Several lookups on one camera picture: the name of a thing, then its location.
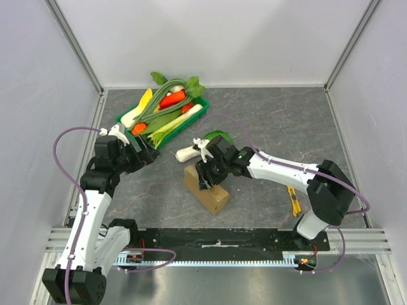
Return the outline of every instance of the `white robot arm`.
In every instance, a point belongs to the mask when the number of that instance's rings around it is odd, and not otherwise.
[[[344,187],[323,179],[315,174],[278,165],[270,160],[279,161],[297,168],[307,168],[315,172],[323,172],[352,185],[345,174],[332,161],[325,160],[320,165],[296,163],[269,156],[260,158],[250,147],[238,150],[229,144],[222,136],[217,136],[205,146],[206,158],[199,161],[195,167],[200,179],[200,189],[209,189],[222,182],[229,173],[255,179],[266,179],[308,194],[312,211],[304,215],[294,228],[295,242],[309,245],[312,240],[329,225],[339,226],[348,211],[354,194]]]
[[[45,269],[43,283],[57,303],[65,303],[64,278],[69,270],[69,295],[73,304],[100,304],[106,290],[106,276],[118,254],[127,245],[138,246],[137,224],[133,219],[114,219],[106,237],[97,246],[104,214],[110,205],[122,173],[133,173],[152,163],[160,154],[142,137],[128,139],[124,126],[114,125],[95,142],[95,156],[81,177],[81,188],[87,198],[83,211],[80,198],[67,245],[55,269]],[[76,244],[74,254],[72,245]]]

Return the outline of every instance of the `green plastic basket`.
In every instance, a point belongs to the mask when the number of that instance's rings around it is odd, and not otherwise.
[[[167,144],[168,142],[170,142],[176,135],[180,134],[181,132],[183,132],[185,129],[187,129],[187,127],[189,127],[192,123],[194,123],[195,121],[199,120],[208,110],[209,108],[209,102],[207,100],[205,100],[203,97],[197,97],[193,99],[193,103],[194,104],[200,104],[202,105],[202,109],[199,110],[197,113],[195,113],[194,115],[192,115],[192,117],[190,117],[189,119],[187,119],[185,122],[183,122],[181,125],[179,125],[173,132],[171,132],[169,135],[167,135],[164,139],[163,142],[161,142],[161,144],[158,146],[158,149],[160,149],[161,147],[163,147],[165,144]],[[124,116],[126,113],[128,113],[129,111],[133,110],[134,108],[136,108],[138,106],[138,104],[134,105],[133,107],[131,107],[130,109],[128,109],[127,111],[123,112],[122,114],[120,114],[117,118],[116,118],[116,122],[120,123],[120,119],[122,116]]]

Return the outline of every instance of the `yellow handle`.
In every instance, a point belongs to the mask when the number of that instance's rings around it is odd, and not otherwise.
[[[288,194],[290,195],[291,203],[293,204],[293,215],[294,217],[298,217],[298,214],[301,212],[301,207],[295,193],[295,188],[293,188],[292,186],[287,186],[287,190]]]

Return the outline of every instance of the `gray marble floor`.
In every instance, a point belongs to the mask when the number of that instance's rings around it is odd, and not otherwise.
[[[107,95],[103,127],[139,101],[144,90],[111,90]],[[276,157],[305,163],[331,159],[348,173],[339,137],[322,88],[213,88],[203,95],[208,114],[223,113],[247,128],[254,145]],[[161,149],[153,164],[123,176],[104,222],[113,218],[135,219],[141,227],[282,227],[292,228],[293,217],[286,186],[242,177],[228,177],[222,186],[230,200],[217,215],[183,186],[183,170],[174,153],[191,145],[197,123]],[[212,130],[224,130],[238,148],[247,145],[242,132],[229,121],[212,118],[204,123],[201,137]],[[299,194],[304,212],[308,198]],[[359,208],[353,202],[352,209]],[[364,227],[360,215],[348,216],[345,227]]]

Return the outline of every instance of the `wooden block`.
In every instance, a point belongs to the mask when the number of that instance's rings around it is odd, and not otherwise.
[[[227,204],[229,193],[221,186],[199,190],[198,182],[199,178],[195,166],[187,166],[184,170],[184,185],[212,214],[219,213]]]

